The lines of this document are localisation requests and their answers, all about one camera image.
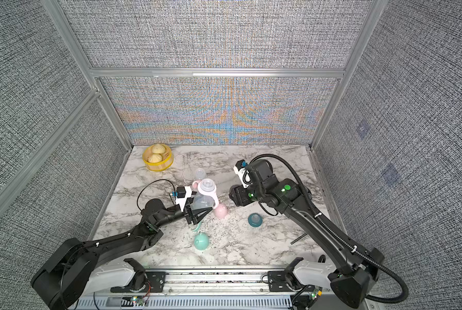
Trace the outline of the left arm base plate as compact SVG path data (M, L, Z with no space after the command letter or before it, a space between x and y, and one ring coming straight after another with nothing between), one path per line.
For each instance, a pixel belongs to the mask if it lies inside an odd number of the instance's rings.
M145 275L140 273L134 276L128 285L111 288L111 293L162 293L166 282L166 272L147 271Z

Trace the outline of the pink bottle cap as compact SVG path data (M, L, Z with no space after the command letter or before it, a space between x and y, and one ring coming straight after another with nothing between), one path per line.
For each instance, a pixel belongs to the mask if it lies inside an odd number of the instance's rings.
M220 203L214 210L214 216L218 219L224 219L228 215L228 208L225 204Z

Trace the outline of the yellow bamboo steamer basket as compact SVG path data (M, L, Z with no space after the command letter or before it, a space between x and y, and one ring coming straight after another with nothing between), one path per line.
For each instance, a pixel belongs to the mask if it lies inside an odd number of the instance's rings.
M153 172L164 171L174 162L171 148L163 143L156 143L145 149L142 159L146 168Z

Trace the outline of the steamed bun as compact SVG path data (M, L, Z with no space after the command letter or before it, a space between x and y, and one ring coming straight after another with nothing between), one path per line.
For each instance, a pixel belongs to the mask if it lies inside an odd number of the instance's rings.
M164 154L166 152L166 147L161 143L152 145L150 149L153 154Z
M158 154L158 153L153 153L148 158L148 162L150 164L156 164L156 163L159 163L161 161L163 161L163 156L161 154Z

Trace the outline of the clear bottle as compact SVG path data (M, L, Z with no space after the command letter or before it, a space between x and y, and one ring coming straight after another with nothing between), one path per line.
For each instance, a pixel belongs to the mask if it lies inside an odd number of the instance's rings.
M195 181L193 182L192 187L197 193L191 204L193 211L209 207L215 209L219 205L217 186L212 179L205 178L200 181Z
M203 180L206 178L206 171L203 168L198 168L195 171L195 179L196 180Z

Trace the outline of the teal nipple collar upper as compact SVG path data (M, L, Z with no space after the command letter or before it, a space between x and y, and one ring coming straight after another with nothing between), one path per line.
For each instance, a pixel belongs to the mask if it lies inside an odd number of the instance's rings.
M260 227L263 224L263 217L258 213L252 213L248 217L248 223L252 227Z

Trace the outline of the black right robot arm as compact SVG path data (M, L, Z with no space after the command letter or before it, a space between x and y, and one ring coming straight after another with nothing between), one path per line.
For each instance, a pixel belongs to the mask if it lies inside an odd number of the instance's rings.
M384 255L376 248L367 249L347 236L315 205L308 191L301 191L291 179L278 180L267 160L251 164L237 161L234 172L241 184L230 188L229 197L239 207L254 202L266 204L295 222L327 255L325 262L295 258L285 268L285 282L291 289L305 286L329 288L344 304L358 308L378 281L380 271L360 254L377 263Z

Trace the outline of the lower steamed bun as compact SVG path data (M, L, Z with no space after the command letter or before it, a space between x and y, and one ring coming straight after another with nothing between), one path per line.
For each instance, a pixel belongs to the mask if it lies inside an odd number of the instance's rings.
M150 164L156 164L156 163L159 163L161 161L163 161L163 156L161 154L158 154L158 153L153 153L148 158L148 162Z

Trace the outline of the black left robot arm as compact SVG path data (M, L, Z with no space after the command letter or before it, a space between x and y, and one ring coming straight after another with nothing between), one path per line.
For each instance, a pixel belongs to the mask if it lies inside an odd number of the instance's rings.
M160 199L151 199L140 223L126 232L100 240L66 240L32 277L31 287L49 309L68 309L82 295L105 289L143 291L148 287L146 269L130 254L153 247L163 226L183 218L197 225L211 211L194 210L190 204L167 208Z

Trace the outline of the aluminium front rail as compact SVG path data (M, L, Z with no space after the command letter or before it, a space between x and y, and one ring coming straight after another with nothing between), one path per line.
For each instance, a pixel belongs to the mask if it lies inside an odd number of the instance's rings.
M162 293L111 293L110 289L82 295L68 309L348 309L329 288L318 299L307 294L272 293L262 283L268 271L281 266L167 267Z

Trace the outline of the upper steamed bun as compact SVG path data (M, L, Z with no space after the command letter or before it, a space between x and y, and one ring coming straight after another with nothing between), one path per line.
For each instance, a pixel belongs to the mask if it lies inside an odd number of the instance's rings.
M166 147L161 143L152 145L150 149L153 154L164 154L166 152Z

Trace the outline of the mint cap left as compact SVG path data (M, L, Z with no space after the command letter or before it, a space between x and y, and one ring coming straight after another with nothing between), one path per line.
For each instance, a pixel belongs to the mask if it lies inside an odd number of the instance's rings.
M193 245L198 251L204 251L210 245L210 238L206 233L199 232L194 238Z

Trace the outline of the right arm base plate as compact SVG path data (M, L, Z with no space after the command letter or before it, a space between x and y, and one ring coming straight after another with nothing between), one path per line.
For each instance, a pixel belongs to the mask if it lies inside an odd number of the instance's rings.
M318 299L322 295L323 288L316 285L303 285L292 280L285 271L268 271L261 278L262 283L268 286L272 293L291 293L293 297L308 295L312 299Z

